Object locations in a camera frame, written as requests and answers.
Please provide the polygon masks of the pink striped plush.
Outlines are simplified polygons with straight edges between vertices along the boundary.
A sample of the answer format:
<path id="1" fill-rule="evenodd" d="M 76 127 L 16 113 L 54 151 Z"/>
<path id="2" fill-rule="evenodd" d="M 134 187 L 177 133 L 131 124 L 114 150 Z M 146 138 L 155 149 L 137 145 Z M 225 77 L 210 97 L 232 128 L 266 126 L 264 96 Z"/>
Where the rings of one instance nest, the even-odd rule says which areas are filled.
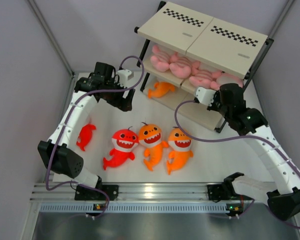
<path id="1" fill-rule="evenodd" d="M 225 84 L 237 84 L 242 88 L 244 85 L 244 81 L 235 75 L 222 72 L 218 74 L 210 83 L 210 88 L 212 90 L 218 91 L 220 87 Z"/>
<path id="2" fill-rule="evenodd" d="M 177 52 L 159 44 L 155 44 L 151 51 L 150 62 L 153 68 L 161 73 L 169 71 L 171 57 Z"/>
<path id="3" fill-rule="evenodd" d="M 178 52 L 175 52 L 170 57 L 169 61 L 169 69 L 171 73 L 179 79 L 188 78 L 191 75 L 192 67 L 196 62 L 195 59 L 179 54 Z"/>
<path id="4" fill-rule="evenodd" d="M 196 61 L 191 67 L 189 82 L 194 87 L 210 89 L 211 83 L 221 75 L 222 71 L 203 62 Z"/>

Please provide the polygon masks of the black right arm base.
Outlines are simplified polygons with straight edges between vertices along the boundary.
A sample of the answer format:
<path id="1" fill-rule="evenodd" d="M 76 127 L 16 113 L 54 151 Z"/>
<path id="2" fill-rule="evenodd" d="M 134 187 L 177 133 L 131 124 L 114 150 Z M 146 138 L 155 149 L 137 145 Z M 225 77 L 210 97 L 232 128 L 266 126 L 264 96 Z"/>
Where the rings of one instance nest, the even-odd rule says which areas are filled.
<path id="1" fill-rule="evenodd" d="M 208 184 L 207 185 L 207 193 L 208 199 L 213 202 L 220 202 L 220 201 L 238 201 L 238 200 L 252 200 L 252 198 L 239 195 L 234 192 L 231 186 L 226 185 L 225 183 L 220 184 Z"/>

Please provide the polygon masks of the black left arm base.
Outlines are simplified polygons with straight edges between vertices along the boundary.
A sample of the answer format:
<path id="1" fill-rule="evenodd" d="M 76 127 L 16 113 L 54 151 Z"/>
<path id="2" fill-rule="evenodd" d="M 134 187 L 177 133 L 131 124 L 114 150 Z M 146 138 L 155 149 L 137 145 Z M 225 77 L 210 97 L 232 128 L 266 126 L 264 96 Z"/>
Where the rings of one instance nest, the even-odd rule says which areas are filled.
<path id="1" fill-rule="evenodd" d="M 119 186 L 116 184 L 104 184 L 101 187 L 101 191 L 108 195 L 110 201 L 114 201 L 118 198 Z M 75 201 L 105 201 L 106 199 L 103 193 L 79 185 L 76 187 Z"/>

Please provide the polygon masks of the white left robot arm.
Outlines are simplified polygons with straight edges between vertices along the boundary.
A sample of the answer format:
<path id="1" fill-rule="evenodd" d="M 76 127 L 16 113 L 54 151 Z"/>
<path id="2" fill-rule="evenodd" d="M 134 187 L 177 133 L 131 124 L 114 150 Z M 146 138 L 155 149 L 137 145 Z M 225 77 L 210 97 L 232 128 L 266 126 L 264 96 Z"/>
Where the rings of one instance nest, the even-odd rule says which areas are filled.
<path id="1" fill-rule="evenodd" d="M 86 188 L 85 193 L 92 200 L 102 196 L 101 178 L 87 169 L 76 148 L 84 144 L 83 131 L 92 126 L 91 112 L 99 100 L 123 112 L 132 110 L 135 89 L 127 87 L 127 82 L 133 74 L 131 70 L 122 67 L 116 70 L 112 65 L 97 62 L 93 72 L 76 81 L 69 106 L 56 130 L 37 146 L 47 177 L 51 172 L 67 176 L 68 184 Z"/>

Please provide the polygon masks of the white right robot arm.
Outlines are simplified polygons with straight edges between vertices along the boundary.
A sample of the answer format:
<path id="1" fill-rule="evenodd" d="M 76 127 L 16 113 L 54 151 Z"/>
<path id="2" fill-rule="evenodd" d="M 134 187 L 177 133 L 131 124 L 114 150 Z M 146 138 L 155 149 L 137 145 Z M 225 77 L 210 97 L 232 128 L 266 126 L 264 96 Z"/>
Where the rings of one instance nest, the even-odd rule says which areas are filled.
<path id="1" fill-rule="evenodd" d="M 244 91 L 235 83 L 219 90 L 205 90 L 199 100 L 209 111 L 222 115 L 229 127 L 258 156 L 273 179 L 266 183 L 236 172 L 223 180 L 223 192 L 230 199 L 247 196 L 265 204 L 281 221 L 300 213 L 300 170 L 280 146 L 268 121 L 256 108 L 248 107 Z"/>

